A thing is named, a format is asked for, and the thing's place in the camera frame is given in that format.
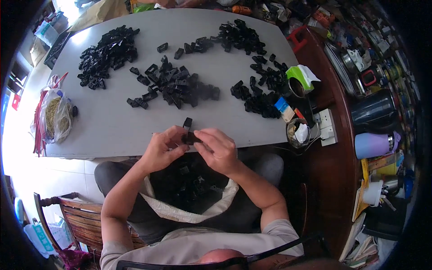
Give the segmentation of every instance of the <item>hand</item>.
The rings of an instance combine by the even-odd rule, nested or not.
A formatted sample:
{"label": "hand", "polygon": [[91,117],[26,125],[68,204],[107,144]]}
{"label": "hand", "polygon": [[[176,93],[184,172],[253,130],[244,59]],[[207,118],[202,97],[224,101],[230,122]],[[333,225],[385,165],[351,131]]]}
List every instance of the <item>hand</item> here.
{"label": "hand", "polygon": [[181,142],[183,134],[186,134],[186,130],[179,126],[172,126],[162,133],[153,133],[146,152],[137,162],[139,166],[147,174],[168,167],[189,150],[189,146]]}
{"label": "hand", "polygon": [[158,0],[157,3],[167,9],[174,8],[177,4],[175,0]]}
{"label": "hand", "polygon": [[176,7],[178,7],[178,8],[193,8],[193,7],[199,6],[200,4],[202,4],[204,2],[205,2],[204,0],[186,0]]}
{"label": "hand", "polygon": [[228,177],[239,170],[241,161],[237,159],[233,139],[215,128],[196,130],[194,134],[211,149],[209,151],[202,143],[194,143],[210,168]]}

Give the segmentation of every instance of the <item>person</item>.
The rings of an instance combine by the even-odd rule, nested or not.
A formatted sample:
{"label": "person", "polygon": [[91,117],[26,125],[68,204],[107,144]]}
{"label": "person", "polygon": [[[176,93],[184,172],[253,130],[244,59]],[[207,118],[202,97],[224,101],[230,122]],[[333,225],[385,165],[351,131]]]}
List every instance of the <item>person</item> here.
{"label": "person", "polygon": [[207,0],[138,0],[138,2],[144,4],[155,3],[155,4],[159,4],[161,7],[170,9],[170,8],[194,8],[207,2]]}
{"label": "person", "polygon": [[[172,126],[153,134],[139,160],[103,162],[96,167],[95,180],[105,196],[101,212],[102,270],[115,269],[121,260],[169,265],[218,263],[271,250],[299,238],[289,221],[285,199],[276,187],[282,177],[283,160],[277,155],[264,155],[254,163],[253,171],[237,158],[234,140],[214,128],[194,131],[203,142],[194,143],[194,147],[211,169],[241,187],[231,206],[198,224],[157,216],[138,190],[147,175],[163,170],[189,150],[181,142],[183,134],[184,128]],[[245,233],[259,213],[260,233]],[[127,223],[148,246],[133,249]],[[263,264],[274,265],[275,260],[303,254],[299,244],[277,254],[282,258],[257,261],[255,269],[269,269]]]}

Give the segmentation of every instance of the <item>gray shirt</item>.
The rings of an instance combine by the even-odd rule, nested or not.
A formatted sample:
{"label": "gray shirt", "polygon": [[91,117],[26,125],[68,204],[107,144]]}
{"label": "gray shirt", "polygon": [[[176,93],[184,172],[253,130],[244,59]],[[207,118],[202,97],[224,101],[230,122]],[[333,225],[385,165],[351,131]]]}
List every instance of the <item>gray shirt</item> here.
{"label": "gray shirt", "polygon": [[[227,233],[203,227],[178,229],[167,234],[158,243],[135,250],[128,250],[120,242],[108,241],[104,243],[100,265],[101,270],[115,270],[119,260],[148,264],[190,264],[218,248],[230,248],[244,255],[252,255],[298,238],[286,219],[272,221],[262,233]],[[280,254],[302,256],[303,246],[299,244]]]}

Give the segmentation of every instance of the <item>black crate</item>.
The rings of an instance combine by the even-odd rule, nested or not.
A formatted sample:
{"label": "black crate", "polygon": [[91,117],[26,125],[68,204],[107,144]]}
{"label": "black crate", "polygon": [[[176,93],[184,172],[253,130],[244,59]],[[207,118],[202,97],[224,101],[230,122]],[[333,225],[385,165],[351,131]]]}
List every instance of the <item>black crate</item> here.
{"label": "black crate", "polygon": [[66,42],[73,36],[76,32],[67,32],[68,29],[64,30],[56,39],[54,45],[48,52],[47,58],[45,58],[44,64],[47,65],[51,70],[54,67],[60,52],[63,50]]}

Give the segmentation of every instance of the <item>dark pants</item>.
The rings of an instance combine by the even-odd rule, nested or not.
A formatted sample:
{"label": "dark pants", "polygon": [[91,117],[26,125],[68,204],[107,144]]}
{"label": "dark pants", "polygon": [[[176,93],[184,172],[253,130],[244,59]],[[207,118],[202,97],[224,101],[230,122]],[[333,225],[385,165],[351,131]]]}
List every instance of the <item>dark pants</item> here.
{"label": "dark pants", "polygon": [[[137,159],[123,162],[106,161],[96,167],[95,180],[105,197],[135,162]],[[245,161],[245,164],[274,186],[279,185],[283,173],[283,160],[280,156],[265,154],[257,160]],[[239,188],[231,206],[225,212],[198,224],[159,217],[140,194],[137,195],[127,221],[146,244],[152,244],[160,241],[167,233],[185,227],[202,226],[225,232],[254,232],[252,224],[260,214],[261,209],[254,205],[242,188]]]}

